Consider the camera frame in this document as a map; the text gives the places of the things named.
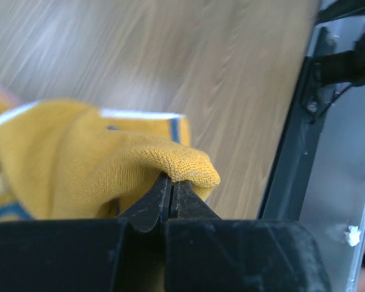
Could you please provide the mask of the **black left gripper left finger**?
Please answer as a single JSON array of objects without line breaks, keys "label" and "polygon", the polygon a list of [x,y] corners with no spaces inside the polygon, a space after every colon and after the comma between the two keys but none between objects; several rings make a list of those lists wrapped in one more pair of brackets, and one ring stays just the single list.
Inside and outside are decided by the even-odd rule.
[{"label": "black left gripper left finger", "polygon": [[139,233],[161,233],[169,218],[172,180],[161,173],[151,189],[136,203],[117,216],[127,220]]}]

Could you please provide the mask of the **yellow and blue cartoon towel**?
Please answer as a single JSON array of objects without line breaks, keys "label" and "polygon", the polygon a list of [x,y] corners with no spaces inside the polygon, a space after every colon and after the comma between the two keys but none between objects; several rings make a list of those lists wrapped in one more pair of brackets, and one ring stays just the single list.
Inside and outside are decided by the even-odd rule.
[{"label": "yellow and blue cartoon towel", "polygon": [[220,183],[187,117],[71,99],[20,104],[0,86],[0,221],[113,217],[166,173],[206,200]]}]

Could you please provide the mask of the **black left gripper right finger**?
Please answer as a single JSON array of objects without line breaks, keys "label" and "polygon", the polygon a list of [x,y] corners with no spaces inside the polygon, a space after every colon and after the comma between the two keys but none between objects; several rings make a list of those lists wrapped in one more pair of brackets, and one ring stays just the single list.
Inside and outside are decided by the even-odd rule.
[{"label": "black left gripper right finger", "polygon": [[176,182],[172,186],[168,219],[219,220],[220,217],[193,190],[190,181]]}]

